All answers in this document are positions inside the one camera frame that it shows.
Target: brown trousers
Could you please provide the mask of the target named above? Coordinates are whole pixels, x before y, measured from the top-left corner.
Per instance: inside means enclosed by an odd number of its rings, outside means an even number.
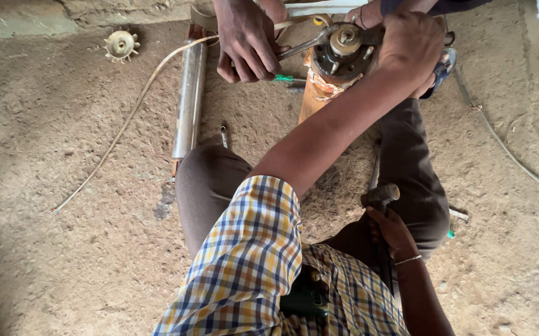
[[[445,238],[450,215],[425,138],[416,99],[406,99],[382,118],[378,186],[394,183],[400,188],[400,199],[388,207],[400,215],[426,261]],[[251,170],[243,158],[217,145],[197,147],[183,159],[176,175],[176,198],[192,258]],[[377,256],[367,248],[371,232],[365,223],[350,223],[323,243],[379,273]]]

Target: man's right hand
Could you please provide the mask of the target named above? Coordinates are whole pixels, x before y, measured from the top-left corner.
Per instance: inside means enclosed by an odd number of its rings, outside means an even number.
[[[392,209],[388,209],[388,216],[385,217],[378,210],[368,206],[367,214],[377,222],[381,234],[384,235],[384,239],[389,245],[390,256],[396,263],[419,255],[415,239],[410,234],[408,227]],[[374,239],[378,239],[379,231],[374,225],[371,223],[371,235]]]
[[[230,83],[270,81],[281,70],[274,22],[253,0],[215,0],[220,39],[218,73]]]
[[[443,21],[422,12],[403,12],[388,14],[384,27],[379,67],[401,71],[405,81],[419,87],[433,72],[444,47]]]

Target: sandal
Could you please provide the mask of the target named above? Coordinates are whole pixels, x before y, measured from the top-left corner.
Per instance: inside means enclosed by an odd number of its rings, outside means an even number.
[[[454,71],[454,68],[456,67],[456,59],[458,59],[458,53],[456,52],[456,49],[454,48],[445,48],[441,52],[443,55],[448,55],[448,58],[446,60],[439,61],[435,65],[435,69],[433,72],[435,73],[435,84],[428,88],[427,91],[420,97],[420,99],[428,99],[430,96],[433,95],[433,92],[435,92],[435,89],[440,86],[441,82],[445,80],[446,77],[452,71]]]

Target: silver bangle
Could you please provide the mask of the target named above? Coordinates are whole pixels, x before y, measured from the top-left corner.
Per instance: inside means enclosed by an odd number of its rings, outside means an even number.
[[[399,263],[395,263],[394,265],[400,265],[400,264],[406,263],[407,261],[419,259],[419,258],[422,258],[422,257],[423,257],[423,256],[419,254],[418,256],[414,256],[414,257],[412,257],[412,258],[410,258],[410,259],[402,260],[402,261],[400,261]]]

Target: dirt floor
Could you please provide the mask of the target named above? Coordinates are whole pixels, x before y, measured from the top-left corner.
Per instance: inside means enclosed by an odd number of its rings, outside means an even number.
[[[496,0],[449,16],[477,103],[516,156],[539,175],[539,20],[534,1]],[[186,23],[134,27],[140,55],[104,57],[111,28],[0,40],[0,335],[146,335],[190,265],[170,176],[180,57],[169,62],[124,137],[84,190],[156,65]],[[285,42],[317,27],[290,29]],[[207,64],[200,143],[255,164],[296,126],[302,94],[282,83],[230,86]],[[283,62],[303,75],[302,56]],[[539,335],[539,185],[505,155],[453,78],[424,102],[431,158],[450,204],[447,239],[428,267],[458,335]],[[302,198],[303,237],[315,242],[358,218],[370,134],[357,139]],[[156,219],[168,207],[168,215]]]

